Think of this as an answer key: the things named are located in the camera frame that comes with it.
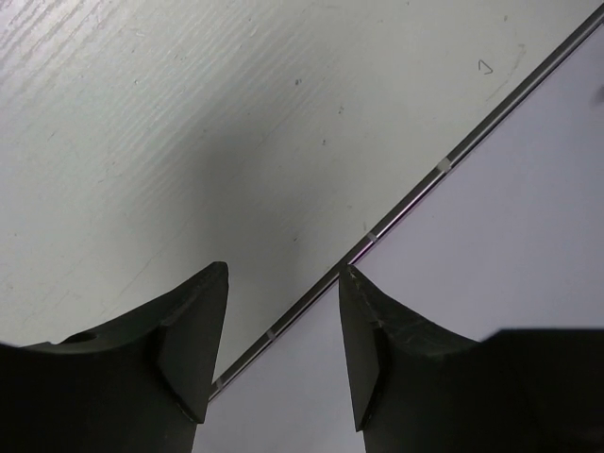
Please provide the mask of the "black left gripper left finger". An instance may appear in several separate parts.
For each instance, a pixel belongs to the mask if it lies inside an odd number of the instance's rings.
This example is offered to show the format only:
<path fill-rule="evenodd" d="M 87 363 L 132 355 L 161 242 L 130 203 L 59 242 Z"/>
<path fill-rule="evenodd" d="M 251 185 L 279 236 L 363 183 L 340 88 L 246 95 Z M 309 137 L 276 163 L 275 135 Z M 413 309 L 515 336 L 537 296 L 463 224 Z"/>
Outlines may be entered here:
<path fill-rule="evenodd" d="M 189 452 L 225 320 L 216 261 L 138 308 L 58 343 L 1 347 L 5 452 Z"/>

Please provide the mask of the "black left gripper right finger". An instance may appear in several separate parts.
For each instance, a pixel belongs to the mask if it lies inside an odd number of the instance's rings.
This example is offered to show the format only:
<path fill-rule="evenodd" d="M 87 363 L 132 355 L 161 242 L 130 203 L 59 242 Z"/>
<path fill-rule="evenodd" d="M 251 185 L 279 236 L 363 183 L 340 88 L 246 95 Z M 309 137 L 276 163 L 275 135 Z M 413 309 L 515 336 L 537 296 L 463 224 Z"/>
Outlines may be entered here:
<path fill-rule="evenodd" d="M 473 341 L 354 266 L 339 308 L 355 429 L 369 452 L 599 452 L 603 332 L 503 329 Z"/>

